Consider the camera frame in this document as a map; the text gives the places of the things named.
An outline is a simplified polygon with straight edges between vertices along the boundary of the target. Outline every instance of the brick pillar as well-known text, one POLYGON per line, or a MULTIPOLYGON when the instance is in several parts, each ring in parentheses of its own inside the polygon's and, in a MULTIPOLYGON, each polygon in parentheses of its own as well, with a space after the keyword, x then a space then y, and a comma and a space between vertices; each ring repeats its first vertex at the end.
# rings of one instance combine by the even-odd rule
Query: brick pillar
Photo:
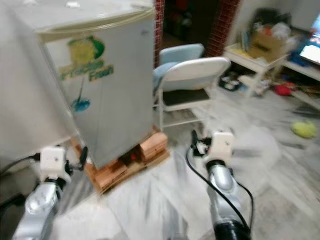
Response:
POLYGON ((220 0, 205 50, 206 57, 222 56, 241 0, 220 0))
POLYGON ((154 7, 156 11, 154 26, 154 67, 157 67, 163 38, 165 0, 154 0, 154 7))

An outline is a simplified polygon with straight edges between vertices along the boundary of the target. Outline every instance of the tv screen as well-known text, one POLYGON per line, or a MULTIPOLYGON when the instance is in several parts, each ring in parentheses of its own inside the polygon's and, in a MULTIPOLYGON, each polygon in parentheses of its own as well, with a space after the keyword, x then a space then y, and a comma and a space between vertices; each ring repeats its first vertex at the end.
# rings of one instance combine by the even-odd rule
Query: tv screen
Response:
POLYGON ((320 13, 312 28, 314 29, 314 34, 306 41, 300 52, 300 56, 311 62, 320 64, 320 13))

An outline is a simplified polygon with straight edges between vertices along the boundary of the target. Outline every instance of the light blue chair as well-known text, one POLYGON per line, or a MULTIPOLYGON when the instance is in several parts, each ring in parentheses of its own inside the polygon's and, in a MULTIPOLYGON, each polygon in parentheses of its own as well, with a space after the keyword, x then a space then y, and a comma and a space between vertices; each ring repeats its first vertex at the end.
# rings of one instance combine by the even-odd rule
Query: light blue chair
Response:
MULTIPOLYGON (((204 50, 204 46, 200 43, 168 47, 161 50, 160 66, 153 70, 153 92, 155 93, 158 90, 162 78, 170 68, 179 63, 200 58, 204 50)), ((163 86, 165 91, 181 88, 188 88, 188 84, 185 87, 172 84, 163 86)))

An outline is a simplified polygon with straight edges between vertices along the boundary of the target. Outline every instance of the tile floor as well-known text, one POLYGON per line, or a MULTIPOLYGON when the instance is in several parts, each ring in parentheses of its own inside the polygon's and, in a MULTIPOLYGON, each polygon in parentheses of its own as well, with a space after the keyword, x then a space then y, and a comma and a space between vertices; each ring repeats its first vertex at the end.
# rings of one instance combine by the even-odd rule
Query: tile floor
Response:
MULTIPOLYGON (((290 123, 301 105, 271 91, 240 104, 241 97, 219 89, 211 130, 232 128, 236 136, 229 165, 255 198, 254 240, 320 239, 320 140, 302 139, 290 123)), ((204 111, 193 109, 202 116, 204 111)), ((191 112, 167 114, 186 118, 191 112)), ((311 119, 320 129, 319 118, 311 119)), ((207 186, 183 158, 192 129, 200 123, 166 128, 171 157, 98 196, 87 177, 75 174, 66 187, 51 240, 209 240, 215 239, 207 186)), ((248 216, 248 198, 239 193, 248 216)))

